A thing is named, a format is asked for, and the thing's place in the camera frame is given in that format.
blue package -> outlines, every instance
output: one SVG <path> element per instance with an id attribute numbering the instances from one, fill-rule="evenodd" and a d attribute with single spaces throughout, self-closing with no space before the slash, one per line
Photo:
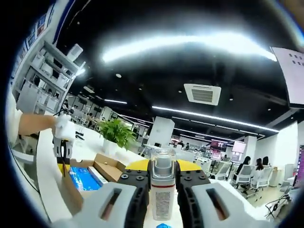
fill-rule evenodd
<path id="1" fill-rule="evenodd" d="M 95 181 L 87 168 L 70 167 L 69 174 L 79 191 L 100 189 L 100 185 Z"/>

